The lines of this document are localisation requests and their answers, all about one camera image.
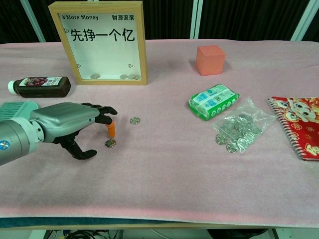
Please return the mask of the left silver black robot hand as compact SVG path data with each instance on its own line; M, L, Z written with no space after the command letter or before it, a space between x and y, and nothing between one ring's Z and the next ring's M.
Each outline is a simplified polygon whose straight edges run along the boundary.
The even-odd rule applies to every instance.
M86 160L95 156L97 151L82 151L75 137L87 126L100 123L107 127L109 137L114 138L115 123L109 114L116 115L117 111L110 106L66 102L33 110L30 119L41 125L44 142L60 144L73 158Z

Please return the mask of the clear plastic bag of coins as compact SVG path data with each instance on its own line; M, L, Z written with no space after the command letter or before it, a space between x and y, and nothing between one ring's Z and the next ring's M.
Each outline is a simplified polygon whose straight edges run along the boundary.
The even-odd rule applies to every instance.
M236 143L237 152L244 153L264 134L275 119L274 115L257 107L248 97L234 111L213 123L212 128L217 135L227 137L227 144Z

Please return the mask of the dark juice bottle white cap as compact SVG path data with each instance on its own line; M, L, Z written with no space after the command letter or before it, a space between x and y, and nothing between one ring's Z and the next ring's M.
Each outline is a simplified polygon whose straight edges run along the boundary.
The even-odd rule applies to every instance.
M71 89L68 77L25 77L9 81L8 90L23 98L63 98Z

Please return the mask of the mint green dustpan brush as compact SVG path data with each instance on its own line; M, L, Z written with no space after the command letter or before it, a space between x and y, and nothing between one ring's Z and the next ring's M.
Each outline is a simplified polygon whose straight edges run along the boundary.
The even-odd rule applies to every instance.
M30 119L30 114L33 110L39 108L36 102L5 102L0 106L0 121L11 118Z

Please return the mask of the pink table cloth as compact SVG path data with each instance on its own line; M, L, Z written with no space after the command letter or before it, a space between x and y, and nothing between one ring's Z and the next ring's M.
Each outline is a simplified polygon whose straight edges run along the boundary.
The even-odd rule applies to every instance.
M218 45L223 72L202 76L198 46ZM104 217L319 227L319 162L299 159L279 122L244 153L215 142L212 121L187 107L218 83L272 113L269 97L319 97L319 43L149 40L148 84L72 84L66 102L118 111L116 145L102 124L76 137L89 160L43 143L0 166L0 218ZM130 118L139 117L139 124Z

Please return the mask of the green tissue pack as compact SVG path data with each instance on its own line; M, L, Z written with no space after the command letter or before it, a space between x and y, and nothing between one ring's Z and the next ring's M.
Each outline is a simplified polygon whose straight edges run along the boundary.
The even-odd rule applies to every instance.
M208 121L234 105L240 95L223 84L217 84L191 96L189 109L200 119Z

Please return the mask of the salmon pink foam cube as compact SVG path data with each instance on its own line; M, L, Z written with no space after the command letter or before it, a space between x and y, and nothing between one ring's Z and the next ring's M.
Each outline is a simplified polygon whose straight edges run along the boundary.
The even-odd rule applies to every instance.
M198 46L195 66L200 75L217 75L223 72L226 53L218 45Z

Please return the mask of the red spiral calendar notebook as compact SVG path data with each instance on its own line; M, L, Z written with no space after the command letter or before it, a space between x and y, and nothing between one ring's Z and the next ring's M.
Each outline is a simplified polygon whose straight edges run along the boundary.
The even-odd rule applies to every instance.
M319 97L271 97L268 103L296 154L319 162Z

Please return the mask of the wooden frame money box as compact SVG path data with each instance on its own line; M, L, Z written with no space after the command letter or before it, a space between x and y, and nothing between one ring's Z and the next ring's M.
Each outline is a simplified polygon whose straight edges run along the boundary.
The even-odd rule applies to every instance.
M148 83L142 1L55 1L48 8L78 84Z

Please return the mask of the white partition post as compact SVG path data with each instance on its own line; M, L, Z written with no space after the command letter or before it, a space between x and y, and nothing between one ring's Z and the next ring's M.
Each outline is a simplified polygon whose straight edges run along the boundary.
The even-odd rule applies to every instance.
M319 0L309 0L290 41L302 41L318 9Z
M190 39L198 39L202 15L203 0L193 0Z
M21 3L21 5L22 5L22 7L23 7L23 9L24 9L29 21L30 21L30 24L31 24L39 42L46 42L45 37L42 33L42 30L41 30L41 28L38 24L38 21L35 17L35 14L32 10L32 7L29 3L29 0L20 0L20 3Z

